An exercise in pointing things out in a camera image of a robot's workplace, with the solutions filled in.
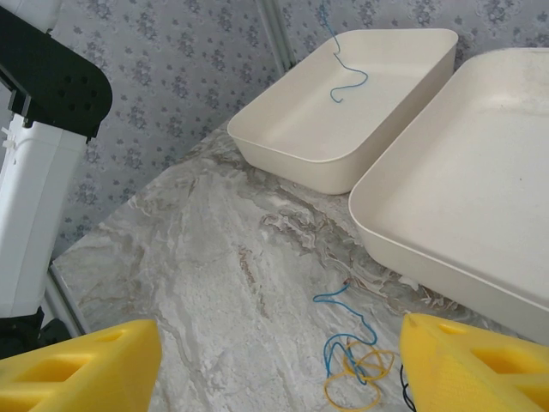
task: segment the marble countertop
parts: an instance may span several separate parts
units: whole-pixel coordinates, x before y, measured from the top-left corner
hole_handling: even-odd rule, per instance
[[[398,351],[402,317],[423,312],[503,333],[498,324],[377,264],[347,196],[329,197],[257,170],[216,130],[55,262],[93,330],[158,323],[163,361],[151,411],[330,411],[323,345],[367,338],[341,299]],[[396,366],[373,410],[405,411]],[[348,405],[370,403],[352,379]]]

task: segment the yellow foam block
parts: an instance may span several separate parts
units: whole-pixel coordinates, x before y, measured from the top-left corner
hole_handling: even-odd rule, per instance
[[[139,320],[0,360],[0,411],[146,412],[160,358]]]
[[[419,412],[549,411],[547,347],[412,314],[401,357]]]

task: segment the blue cable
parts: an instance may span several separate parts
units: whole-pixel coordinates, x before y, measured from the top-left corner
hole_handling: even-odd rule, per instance
[[[332,294],[318,294],[317,296],[312,298],[312,301],[315,302],[315,303],[329,303],[329,304],[343,306],[350,313],[352,313],[355,316],[358,316],[360,318],[360,320],[362,321],[362,325],[367,330],[369,330],[371,332],[371,334],[373,335],[373,338],[372,338],[371,342],[367,342],[367,341],[364,341],[364,340],[360,339],[359,337],[356,337],[355,335],[351,335],[351,334],[348,334],[348,333],[337,333],[337,334],[333,335],[332,337],[330,337],[330,339],[328,339],[328,341],[326,341],[326,343],[324,344],[324,349],[323,349],[324,366],[326,367],[327,378],[329,378],[332,374],[332,372],[330,371],[330,364],[331,364],[332,358],[334,356],[335,348],[341,348],[343,350],[343,352],[345,353],[345,356],[349,359],[349,362],[351,363],[351,366],[353,367],[353,371],[354,371],[354,374],[355,374],[357,380],[362,385],[366,385],[367,382],[364,379],[361,378],[361,376],[366,375],[366,372],[365,372],[363,367],[357,365],[357,361],[355,360],[355,358],[353,356],[353,352],[351,351],[351,349],[350,348],[347,349],[339,341],[335,342],[334,344],[332,344],[330,346],[331,342],[333,340],[339,338],[339,337],[350,337],[350,338],[355,339],[355,340],[363,343],[364,345],[368,345],[368,346],[373,346],[377,343],[377,334],[371,328],[371,326],[366,323],[366,321],[364,319],[364,315],[354,311],[351,307],[344,304],[343,302],[340,302],[338,300],[330,299],[330,298],[333,298],[334,296],[337,296],[338,294],[342,294],[347,289],[349,289],[350,286],[351,286],[351,283],[347,283],[343,288],[341,288],[340,290],[338,290],[337,292],[334,292]]]
[[[334,38],[335,40],[335,43],[337,44],[337,52],[334,53],[334,56],[335,58],[337,59],[338,62],[340,62],[341,66],[343,66],[344,69],[346,70],[349,70],[349,71],[353,71],[355,73],[360,73],[361,75],[364,75],[364,80],[360,83],[357,83],[357,84],[351,84],[351,85],[348,85],[348,86],[340,86],[338,88],[332,88],[329,92],[329,96],[332,98],[332,100],[335,102],[335,103],[341,103],[343,101],[343,99],[336,99],[334,97],[334,91],[335,90],[344,90],[346,88],[359,88],[360,86],[362,86],[363,84],[365,84],[367,81],[368,81],[368,73],[366,73],[365,71],[362,71],[362,70],[358,70],[358,69],[353,69],[351,67],[348,67],[346,66],[340,59],[340,53],[341,53],[341,45],[340,45],[340,42],[339,40],[337,39],[337,37],[335,37],[335,33],[334,33],[334,30],[332,30],[332,27],[329,25],[328,23],[328,13],[326,11],[326,4],[324,3],[324,0],[322,2],[322,4],[320,5],[320,8],[318,9],[319,13],[320,13],[320,17],[321,19],[323,20],[323,23],[324,23],[324,26],[326,26],[326,28],[328,29],[329,33],[332,35],[332,37]]]

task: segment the floral wallpaper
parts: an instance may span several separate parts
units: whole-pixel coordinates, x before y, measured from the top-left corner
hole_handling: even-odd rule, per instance
[[[277,78],[255,0],[64,0],[52,35],[99,66],[114,94],[54,256]]]
[[[301,60],[329,38],[322,0],[280,0],[293,51]],[[491,49],[549,47],[547,0],[325,0],[337,33],[358,28],[445,27],[456,31],[456,65]]]

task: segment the white tray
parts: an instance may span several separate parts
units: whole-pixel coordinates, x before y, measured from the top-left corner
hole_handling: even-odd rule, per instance
[[[255,167],[327,194],[350,191],[448,81],[457,34],[443,29],[356,30],[321,45],[229,123]]]
[[[549,49],[466,62],[359,181],[380,264],[549,344]]]

